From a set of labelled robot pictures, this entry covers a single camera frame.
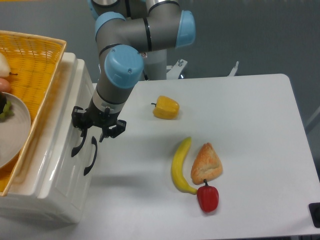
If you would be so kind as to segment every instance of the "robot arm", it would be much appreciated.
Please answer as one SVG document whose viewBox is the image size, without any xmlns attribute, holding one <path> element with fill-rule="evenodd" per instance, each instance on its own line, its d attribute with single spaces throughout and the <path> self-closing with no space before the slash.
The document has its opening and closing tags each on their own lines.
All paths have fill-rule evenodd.
<svg viewBox="0 0 320 240">
<path fill-rule="evenodd" d="M 126 129 L 126 122 L 118 116 L 136 83 L 143 79 L 141 53 L 190 45 L 196 28 L 192 13 L 181 11 L 178 0 L 88 0 L 88 4 L 96 17 L 101 74 L 88 108 L 74 107 L 72 123 L 84 136 L 92 126 L 101 128 L 102 142 Z M 128 18 L 132 13 L 142 17 Z"/>
</svg>

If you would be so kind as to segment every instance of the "banana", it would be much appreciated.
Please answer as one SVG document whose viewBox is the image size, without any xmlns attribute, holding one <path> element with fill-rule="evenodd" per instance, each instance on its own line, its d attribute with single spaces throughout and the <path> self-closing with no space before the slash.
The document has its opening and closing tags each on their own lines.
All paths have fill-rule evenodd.
<svg viewBox="0 0 320 240">
<path fill-rule="evenodd" d="M 190 146 L 191 146 L 191 137 L 185 138 L 178 149 L 176 150 L 172 164 L 171 164 L 171 176 L 174 185 L 177 189 L 179 189 L 183 193 L 190 193 L 193 195 L 197 194 L 197 189 L 191 187 L 187 180 L 185 179 L 182 167 L 185 161 L 185 158 L 189 152 Z"/>
</svg>

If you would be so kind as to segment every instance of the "white container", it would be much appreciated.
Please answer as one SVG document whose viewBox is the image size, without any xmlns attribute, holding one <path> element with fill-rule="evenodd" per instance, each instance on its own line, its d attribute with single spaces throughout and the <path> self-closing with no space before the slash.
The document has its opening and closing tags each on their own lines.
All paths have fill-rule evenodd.
<svg viewBox="0 0 320 240">
<path fill-rule="evenodd" d="M 71 157 L 71 150 L 81 142 L 81 131 L 72 125 L 74 106 L 88 107 L 94 92 L 85 62 L 73 53 L 65 53 L 59 66 L 58 86 L 41 116 L 35 140 L 27 160 L 14 179 L 8 195 L 0 197 L 0 215 L 77 223 L 81 219 L 92 171 L 95 147 L 94 129 L 89 129 L 81 151 Z"/>
</svg>

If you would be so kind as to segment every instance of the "red bell pepper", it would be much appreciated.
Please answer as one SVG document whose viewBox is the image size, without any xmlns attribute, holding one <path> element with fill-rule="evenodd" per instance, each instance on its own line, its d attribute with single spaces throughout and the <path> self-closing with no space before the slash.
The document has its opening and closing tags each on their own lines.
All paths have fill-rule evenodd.
<svg viewBox="0 0 320 240">
<path fill-rule="evenodd" d="M 214 186 L 209 186 L 206 179 L 203 180 L 204 186 L 196 192 L 200 208 L 205 213 L 210 213 L 218 207 L 219 193 Z"/>
</svg>

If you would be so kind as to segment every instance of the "white plate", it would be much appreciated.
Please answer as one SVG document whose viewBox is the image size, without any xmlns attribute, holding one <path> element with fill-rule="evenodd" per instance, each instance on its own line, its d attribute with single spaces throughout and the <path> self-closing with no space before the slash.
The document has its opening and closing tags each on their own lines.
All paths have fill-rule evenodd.
<svg viewBox="0 0 320 240">
<path fill-rule="evenodd" d="M 11 101 L 14 115 L 0 121 L 0 168 L 9 163 L 25 144 L 30 127 L 31 117 L 27 106 L 16 96 L 5 93 Z"/>
</svg>

